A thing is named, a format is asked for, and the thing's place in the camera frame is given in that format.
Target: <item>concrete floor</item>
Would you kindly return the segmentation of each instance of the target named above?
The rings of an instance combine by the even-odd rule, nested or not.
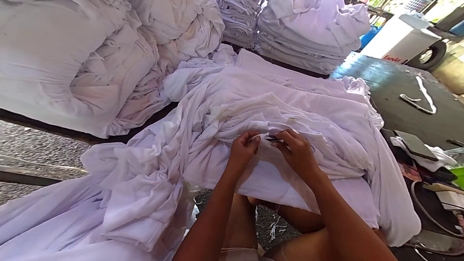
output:
[[[0,155],[48,165],[83,168],[79,157],[89,148],[90,145],[84,142],[0,121]],[[18,163],[5,160],[1,156],[0,165],[54,172],[56,174],[37,175],[57,179],[70,179],[84,175],[80,171]],[[14,198],[25,196],[39,188],[40,186],[0,182],[0,205]],[[206,206],[210,195],[211,190],[206,189],[200,192],[195,198],[200,211]],[[277,223],[278,227],[276,227],[276,239],[271,240],[270,226],[277,220],[279,221]],[[284,219],[279,218],[274,211],[263,206],[258,206],[256,228],[258,242],[264,250],[299,235]]]

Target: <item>green container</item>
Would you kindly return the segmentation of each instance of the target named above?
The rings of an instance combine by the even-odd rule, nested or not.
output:
[[[462,189],[464,189],[464,167],[452,169],[450,171],[458,177],[458,179],[453,182],[456,183],[456,185],[458,185]]]

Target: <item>white fabric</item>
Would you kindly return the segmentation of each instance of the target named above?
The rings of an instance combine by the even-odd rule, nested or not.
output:
[[[131,3],[0,1],[0,107],[107,138],[169,104],[162,80],[219,45],[219,8],[214,0]]]
[[[72,117],[115,110],[119,100],[109,87],[91,86],[87,95],[76,95],[70,83],[89,54],[123,26],[126,2],[1,1],[0,9],[0,84],[8,87],[4,99]]]
[[[406,154],[414,159],[419,165],[421,165],[424,168],[427,168],[428,170],[435,172],[439,168],[445,166],[445,165],[456,165],[457,162],[450,156],[446,155],[445,152],[440,148],[440,147],[430,147],[427,144],[424,144],[434,155],[437,157],[438,161],[431,161],[429,159],[416,156],[411,154],[408,149],[406,148],[406,145],[403,143],[403,139],[401,137],[390,137],[390,140],[392,141],[392,144],[394,146],[402,148]]]
[[[412,208],[401,172],[374,125],[370,117],[373,111],[363,96],[348,93],[346,88],[339,89],[337,86],[345,86],[342,81],[302,74],[285,78],[288,75],[285,69],[245,50],[237,60],[237,66],[242,65],[242,69],[226,66],[200,84],[197,77],[190,76],[197,82],[192,85],[179,77],[189,68],[179,69],[165,80],[166,88],[170,79],[179,79],[171,90],[178,89],[182,94],[186,88],[194,87],[181,100],[182,104],[189,99],[189,104],[197,108],[191,111],[188,107],[189,111],[183,112],[183,119],[187,117],[185,113],[192,115],[192,120],[185,120],[188,125],[183,137],[185,142],[192,144],[184,172],[186,180],[213,188],[225,167],[228,145],[239,133],[247,129],[275,133],[292,127],[313,144],[316,160],[330,178],[341,179],[342,183],[348,182],[348,177],[357,178],[362,188],[363,183],[367,184],[361,176],[367,174],[374,206],[369,206],[369,197],[362,189],[356,190],[360,193],[357,195],[349,190],[345,199],[371,227],[377,226],[372,220],[378,220],[391,245],[401,245],[420,231],[420,221]],[[326,84],[319,87],[317,83],[321,81]],[[312,192],[301,186],[301,180],[285,167],[280,152],[266,145],[264,138],[262,140],[260,150],[265,152],[258,153],[259,161],[254,162],[252,174],[247,176],[239,193],[318,213]]]
[[[94,145],[82,156],[89,175],[0,207],[3,260],[148,260],[148,251],[170,260],[191,225],[196,188],[184,180],[214,187],[230,143],[248,129],[301,132],[343,198],[390,245],[420,231],[362,80],[313,78],[221,45],[163,86],[172,99],[185,95],[178,107],[127,144]],[[265,139],[245,178],[241,194],[318,213],[312,192]]]
[[[159,155],[163,144],[151,142],[173,115],[152,124],[151,136],[85,152],[89,175],[1,206],[2,260],[171,260],[198,213],[197,188],[163,171],[161,158],[176,152]]]
[[[330,74],[369,31],[367,6],[341,0],[272,0],[258,19],[256,50],[313,72]]]
[[[226,26],[223,40],[241,47],[253,48],[262,2],[262,0],[218,0],[222,20]]]
[[[161,69],[191,57],[206,57],[222,37],[224,22],[215,0],[130,0],[159,44]]]
[[[107,138],[169,104],[158,87],[163,75],[147,75],[158,61],[156,41],[137,31],[141,22],[129,3],[0,5],[2,17],[14,15],[0,35],[3,109]]]

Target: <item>blue container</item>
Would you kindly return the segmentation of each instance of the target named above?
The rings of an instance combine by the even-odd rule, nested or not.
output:
[[[376,36],[376,34],[382,29],[382,26],[376,27],[376,26],[371,26],[371,30],[366,33],[365,35],[359,37],[361,40],[361,48],[364,49],[366,45]]]
[[[464,36],[464,20],[462,20],[459,24],[451,28],[450,32],[457,36]]]

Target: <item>white cooler box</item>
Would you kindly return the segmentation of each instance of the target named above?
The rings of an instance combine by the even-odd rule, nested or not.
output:
[[[361,54],[405,64],[441,39],[427,30],[429,25],[429,22],[416,16],[395,15],[361,51]]]

